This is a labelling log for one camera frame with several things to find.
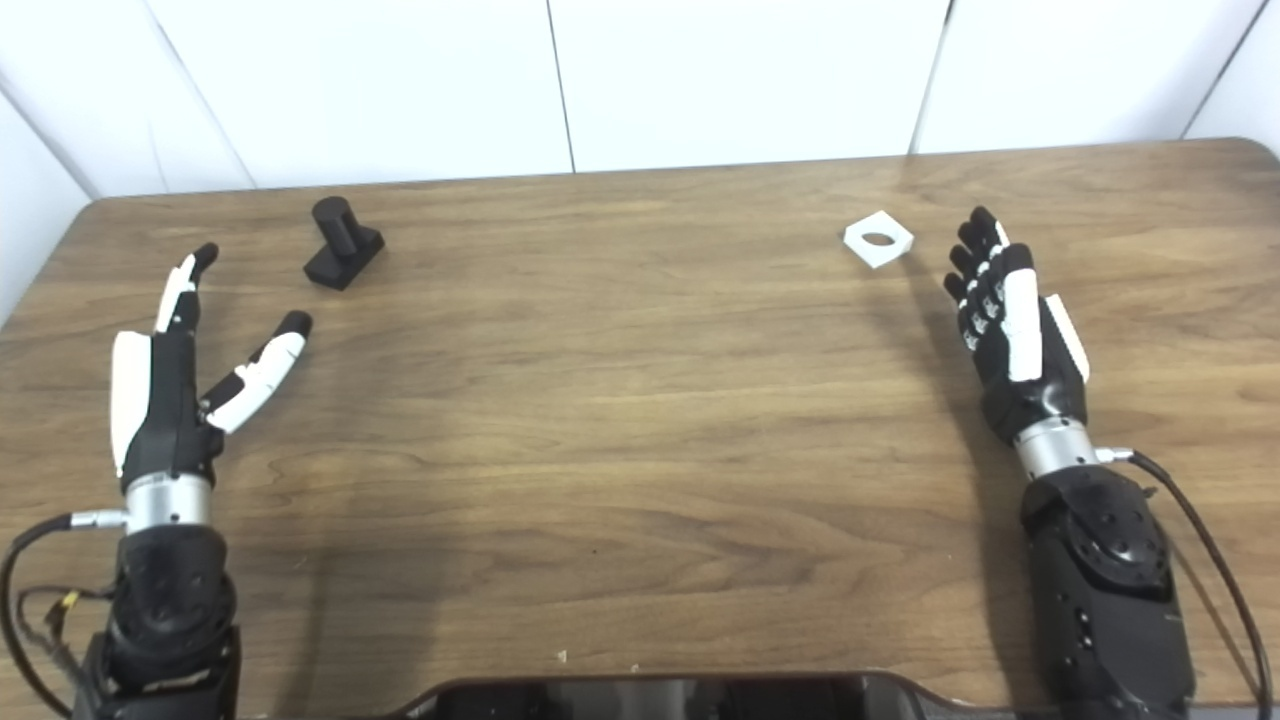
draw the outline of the electrical cable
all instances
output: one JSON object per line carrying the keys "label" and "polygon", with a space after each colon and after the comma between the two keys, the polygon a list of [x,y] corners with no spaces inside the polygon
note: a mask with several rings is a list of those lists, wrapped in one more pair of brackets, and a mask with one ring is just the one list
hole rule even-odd
{"label": "electrical cable", "polygon": [[1231,600],[1235,602],[1235,610],[1240,615],[1240,623],[1244,624],[1244,634],[1248,635],[1249,644],[1253,647],[1253,659],[1257,662],[1258,673],[1258,720],[1271,720],[1271,662],[1267,660],[1267,648],[1262,644],[1262,634],[1258,632],[1258,624],[1254,621],[1253,612],[1249,611],[1249,603],[1244,600],[1244,593],[1240,592],[1240,585],[1235,582],[1235,575],[1228,566],[1226,559],[1222,557],[1222,551],[1219,550],[1217,542],[1213,541],[1213,536],[1211,536],[1208,528],[1204,527],[1204,521],[1201,519],[1199,512],[1196,511],[1196,507],[1192,506],[1192,501],[1188,500],[1181,488],[1178,487],[1172,475],[1161,468],[1158,462],[1137,450],[1134,450],[1132,455],[1124,452],[1119,455],[1119,459],[1128,460],[1138,468],[1142,468],[1147,471],[1147,474],[1156,478],[1160,484],[1165,486],[1169,495],[1174,496],[1178,506],[1183,509],[1183,512],[1187,515],[1192,527],[1196,528],[1196,534],[1199,536],[1201,542],[1204,544],[1204,550],[1208,552],[1210,560],[1213,561],[1213,565],[1217,568],[1217,573],[1222,577],[1222,583],[1231,593]]}
{"label": "electrical cable", "polygon": [[72,529],[70,512],[44,520],[14,538],[9,548],[5,550],[4,560],[0,561],[0,635],[4,637],[5,648],[13,657],[13,664],[18,666],[22,679],[31,685],[31,689],[40,696],[40,700],[59,717],[70,717],[72,708],[58,700],[54,691],[49,689],[49,685],[45,684],[35,666],[32,666],[31,659],[27,656],[26,648],[22,647],[22,641],[18,639],[18,633],[14,629],[14,607],[10,602],[10,594],[13,570],[18,564],[18,555],[40,538],[69,529]]}

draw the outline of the black peg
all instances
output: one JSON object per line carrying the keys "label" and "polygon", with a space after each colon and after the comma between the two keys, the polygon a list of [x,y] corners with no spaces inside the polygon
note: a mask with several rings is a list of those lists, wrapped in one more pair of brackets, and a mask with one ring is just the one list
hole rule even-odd
{"label": "black peg", "polygon": [[347,290],[360,270],[387,243],[383,233],[356,222],[346,197],[325,197],[311,209],[325,246],[307,261],[303,272],[316,284]]}

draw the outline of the black arm joint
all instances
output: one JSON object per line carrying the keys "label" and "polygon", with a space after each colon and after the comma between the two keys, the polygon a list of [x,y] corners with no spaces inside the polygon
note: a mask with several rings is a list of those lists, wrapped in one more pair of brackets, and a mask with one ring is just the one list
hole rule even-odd
{"label": "black arm joint", "polygon": [[1101,466],[1023,496],[1039,664],[1068,720],[1185,717],[1196,691],[1164,533],[1142,489]]}
{"label": "black arm joint", "polygon": [[1164,597],[1171,587],[1169,546],[1138,483],[1101,466],[1044,475],[1023,495],[1029,534],[1065,511],[1064,541],[1071,557],[1101,585]]}
{"label": "black arm joint", "polygon": [[227,543],[204,525],[159,525],[119,544],[108,673],[123,688],[186,678],[219,662],[236,614]]}

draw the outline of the wooden table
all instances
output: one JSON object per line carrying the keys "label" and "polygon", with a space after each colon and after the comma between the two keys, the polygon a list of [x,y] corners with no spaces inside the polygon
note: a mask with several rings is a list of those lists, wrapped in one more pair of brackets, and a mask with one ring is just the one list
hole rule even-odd
{"label": "wooden table", "polygon": [[[315,315],[218,462],[243,715],[380,712],[472,678],[865,669],[1043,702],[1024,482],[938,282],[978,202],[1075,318],[1094,439],[1176,474],[1280,638],[1280,165],[1257,145],[348,187],[388,250],[342,293],[302,274],[330,192],[96,202],[0,334],[9,537],[119,502],[111,340],[151,324],[186,252],[223,250],[205,387],[287,309]],[[838,234],[879,209],[916,241],[870,270]],[[1198,698],[1245,702],[1226,592],[1153,502]],[[19,583],[96,583],[113,550],[54,538]],[[44,716],[8,662],[0,711]]]}

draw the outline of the screw hole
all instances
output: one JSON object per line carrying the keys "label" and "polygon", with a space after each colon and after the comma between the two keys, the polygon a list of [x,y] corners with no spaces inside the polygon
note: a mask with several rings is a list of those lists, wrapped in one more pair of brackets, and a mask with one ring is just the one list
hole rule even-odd
{"label": "screw hole", "polygon": [[863,234],[863,240],[877,247],[888,247],[893,245],[893,238],[878,232],[869,232]]}

